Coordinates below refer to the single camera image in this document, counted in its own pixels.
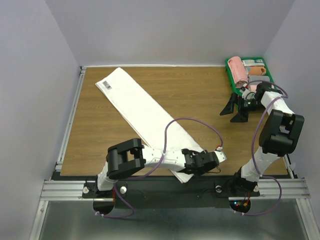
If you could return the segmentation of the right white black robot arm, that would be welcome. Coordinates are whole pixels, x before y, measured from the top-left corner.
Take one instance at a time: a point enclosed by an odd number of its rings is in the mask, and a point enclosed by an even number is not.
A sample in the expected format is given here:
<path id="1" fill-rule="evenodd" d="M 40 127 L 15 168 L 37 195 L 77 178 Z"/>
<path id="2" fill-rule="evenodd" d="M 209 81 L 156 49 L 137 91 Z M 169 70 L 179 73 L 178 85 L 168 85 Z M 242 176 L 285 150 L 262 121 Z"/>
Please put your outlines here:
<path id="1" fill-rule="evenodd" d="M 239 91 L 241 94 L 231 94 L 220 115 L 232 114 L 237 106 L 232 123 L 248 122 L 249 112 L 256 110 L 264 110 L 262 115 L 268 118 L 258 122 L 253 134 L 253 140 L 258 140 L 258 149 L 251 149 L 251 159 L 234 174 L 228 186 L 235 195 L 253 192 L 264 171 L 296 149 L 305 122 L 302 115 L 287 106 L 287 92 L 273 82 L 257 81 L 255 91 L 251 91 L 249 83 L 244 83 Z"/>

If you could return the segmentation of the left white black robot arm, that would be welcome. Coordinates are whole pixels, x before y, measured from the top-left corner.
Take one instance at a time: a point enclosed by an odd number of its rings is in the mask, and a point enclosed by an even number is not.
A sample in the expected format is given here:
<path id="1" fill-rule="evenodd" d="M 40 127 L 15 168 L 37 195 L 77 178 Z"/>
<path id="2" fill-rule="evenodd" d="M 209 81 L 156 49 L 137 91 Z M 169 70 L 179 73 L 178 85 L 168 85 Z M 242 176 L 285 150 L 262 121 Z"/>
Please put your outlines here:
<path id="1" fill-rule="evenodd" d="M 227 159 L 221 147 L 214 151 L 195 151 L 191 149 L 162 152 L 142 144 L 139 138 L 133 138 L 108 148 L 105 165 L 97 175 L 94 191 L 100 197 L 111 193 L 114 183 L 132 177 L 144 168 L 168 169 L 176 174 L 181 183 L 187 183 L 192 177 L 198 177 Z"/>

